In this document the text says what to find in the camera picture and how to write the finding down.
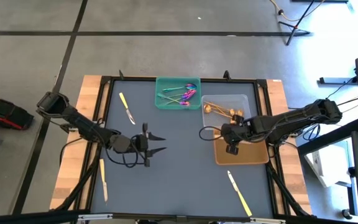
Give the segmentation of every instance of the concrete floor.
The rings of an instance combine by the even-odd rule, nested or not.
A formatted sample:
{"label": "concrete floor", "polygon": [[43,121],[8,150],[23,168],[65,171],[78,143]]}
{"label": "concrete floor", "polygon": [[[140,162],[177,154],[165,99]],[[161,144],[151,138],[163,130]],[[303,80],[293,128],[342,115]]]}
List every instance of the concrete floor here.
{"label": "concrete floor", "polygon": [[[278,0],[287,16],[299,17],[307,4]],[[324,3],[301,24],[314,32],[284,45],[281,37],[77,37],[61,92],[75,105],[83,75],[221,77],[281,79],[289,106],[325,98],[338,86],[319,77],[351,77],[358,57],[358,2]],[[0,0],[0,30],[72,30],[80,0]],[[269,0],[89,1],[80,30],[288,31],[277,25]],[[35,104],[52,89],[69,37],[0,36],[0,98],[35,115],[27,131],[0,129],[0,215],[11,211],[40,126]],[[333,96],[357,95],[345,86]],[[24,212],[47,211],[67,135],[49,127]],[[345,189],[322,188],[305,167],[315,215],[340,219]]]}

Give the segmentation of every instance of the butter knife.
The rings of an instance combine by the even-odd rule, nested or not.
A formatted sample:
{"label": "butter knife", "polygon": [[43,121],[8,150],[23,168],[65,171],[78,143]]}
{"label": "butter knife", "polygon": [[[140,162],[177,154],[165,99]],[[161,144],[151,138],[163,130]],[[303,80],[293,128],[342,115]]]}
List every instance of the butter knife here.
{"label": "butter knife", "polygon": [[241,194],[236,182],[234,181],[233,176],[231,175],[230,171],[227,171],[227,175],[229,176],[230,182],[233,185],[234,190],[239,194],[241,204],[244,207],[244,210],[246,211],[246,214],[248,215],[248,217],[250,217],[252,215],[251,210],[249,209],[246,201],[244,200],[244,198],[243,198],[243,196],[242,196],[242,194]]}
{"label": "butter knife", "polygon": [[121,101],[122,101],[122,103],[123,103],[124,106],[125,106],[125,109],[126,109],[126,112],[127,112],[127,115],[128,115],[129,120],[131,121],[132,124],[135,124],[135,120],[134,120],[134,118],[132,117],[131,112],[129,112],[128,104],[127,104],[127,101],[125,100],[124,94],[119,93],[119,97],[121,98]]}
{"label": "butter knife", "polygon": [[104,160],[100,159],[99,164],[100,164],[100,174],[102,175],[104,202],[107,203],[108,195],[107,195],[107,183],[104,177]]}

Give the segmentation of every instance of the teal plastic tray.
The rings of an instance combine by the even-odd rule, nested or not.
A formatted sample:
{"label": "teal plastic tray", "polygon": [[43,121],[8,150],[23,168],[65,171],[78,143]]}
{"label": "teal plastic tray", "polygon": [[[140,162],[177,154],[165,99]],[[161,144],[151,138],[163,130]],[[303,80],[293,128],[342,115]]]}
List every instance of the teal plastic tray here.
{"label": "teal plastic tray", "polygon": [[[162,93],[165,96],[173,96],[183,94],[187,91],[186,88],[173,90],[163,93],[162,90],[166,88],[176,88],[192,83],[197,86],[196,94],[189,100],[190,106],[180,105],[177,102],[166,104],[171,100],[157,96],[157,93]],[[173,99],[180,99],[180,96],[174,96]],[[155,106],[161,110],[197,110],[201,106],[201,80],[200,78],[192,77],[158,77],[155,82]]]}

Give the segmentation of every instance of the colorful utensil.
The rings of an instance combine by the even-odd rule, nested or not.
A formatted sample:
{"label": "colorful utensil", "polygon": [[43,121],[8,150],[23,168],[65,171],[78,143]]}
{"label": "colorful utensil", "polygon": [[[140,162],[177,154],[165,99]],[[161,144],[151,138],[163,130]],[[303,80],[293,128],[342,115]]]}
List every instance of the colorful utensil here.
{"label": "colorful utensil", "polygon": [[168,97],[168,96],[165,96],[165,95],[162,94],[162,93],[157,93],[157,96],[158,96],[158,97],[161,97],[161,98],[168,99],[168,100],[175,101],[175,102],[179,103],[180,105],[186,105],[186,106],[190,105],[190,103],[187,102],[187,101],[182,101],[182,102],[180,102],[180,101],[178,101],[178,100],[175,100],[175,99],[172,99],[172,98],[170,98],[170,97]]}
{"label": "colorful utensil", "polygon": [[[186,93],[184,93],[184,94],[178,94],[178,95],[173,95],[173,96],[181,96],[180,99],[176,99],[176,100],[188,101],[188,100],[190,100],[190,98],[191,98],[194,94],[196,94],[196,90],[188,90],[188,91],[187,91]],[[164,105],[168,105],[168,104],[173,103],[173,102],[175,102],[175,100],[172,100],[172,101],[170,101],[170,102],[168,102],[168,103],[165,103]]]}
{"label": "colorful utensil", "polygon": [[182,88],[186,88],[188,90],[195,90],[197,89],[197,86],[192,84],[192,83],[188,83],[186,84],[185,86],[182,86],[182,87],[176,87],[176,88],[166,88],[166,89],[163,89],[162,92],[163,93],[166,93],[166,92],[169,92],[169,91],[173,91],[173,90],[180,90]]}

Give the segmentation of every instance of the black equipment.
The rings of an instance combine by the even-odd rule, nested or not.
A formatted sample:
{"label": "black equipment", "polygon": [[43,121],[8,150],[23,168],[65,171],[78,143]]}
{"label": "black equipment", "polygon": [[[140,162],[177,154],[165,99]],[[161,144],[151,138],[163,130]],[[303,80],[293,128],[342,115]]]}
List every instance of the black equipment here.
{"label": "black equipment", "polygon": [[342,113],[331,100],[316,100],[304,108],[292,110],[276,116],[254,116],[244,119],[234,115],[237,124],[223,124],[221,134],[227,142],[226,152],[237,155],[240,141],[261,142],[277,145],[285,141],[291,133],[314,124],[336,124]]}
{"label": "black equipment", "polygon": [[147,131],[147,123],[143,124],[142,133],[131,138],[123,136],[121,132],[113,129],[101,128],[80,114],[76,108],[68,103],[67,96],[61,93],[47,92],[45,96],[37,103],[37,113],[44,118],[62,118],[69,124],[60,125],[60,127],[69,132],[70,128],[78,128],[80,136],[91,142],[101,143],[106,149],[113,149],[116,153],[136,153],[143,158],[144,166],[149,167],[149,158],[156,152],[164,150],[166,147],[148,150],[148,140],[163,141]]}

